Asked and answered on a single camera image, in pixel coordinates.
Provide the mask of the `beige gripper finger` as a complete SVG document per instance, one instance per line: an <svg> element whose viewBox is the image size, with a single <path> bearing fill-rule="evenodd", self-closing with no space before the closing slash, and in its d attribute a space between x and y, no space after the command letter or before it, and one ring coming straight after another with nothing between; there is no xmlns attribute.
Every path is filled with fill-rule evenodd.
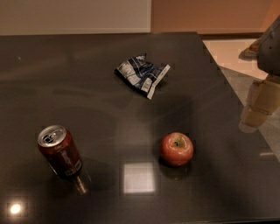
<svg viewBox="0 0 280 224"><path fill-rule="evenodd" d="M269 74L265 80L254 80L248 91L247 104L241 113L241 124L258 128L280 107L280 76Z"/></svg>

